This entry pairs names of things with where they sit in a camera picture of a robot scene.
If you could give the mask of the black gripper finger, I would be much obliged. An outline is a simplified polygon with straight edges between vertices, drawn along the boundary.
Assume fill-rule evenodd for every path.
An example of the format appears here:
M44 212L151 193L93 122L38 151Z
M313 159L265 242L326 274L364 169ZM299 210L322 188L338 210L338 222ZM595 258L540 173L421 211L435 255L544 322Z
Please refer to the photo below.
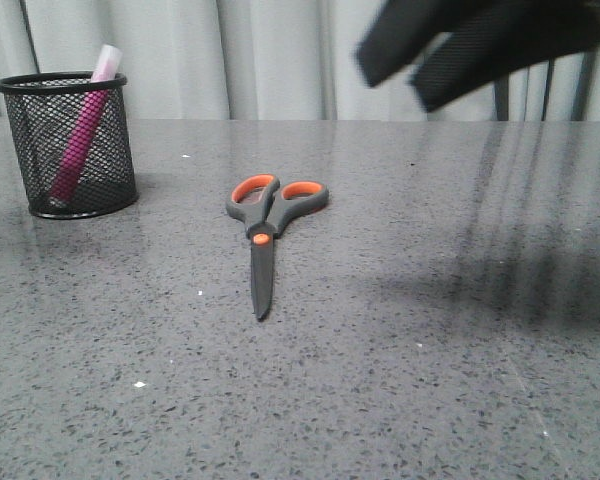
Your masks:
M387 1L356 50L366 84L376 87L421 53L442 32L460 27L508 1Z
M433 112L512 72L599 45L594 2L494 2L456 27L411 84Z

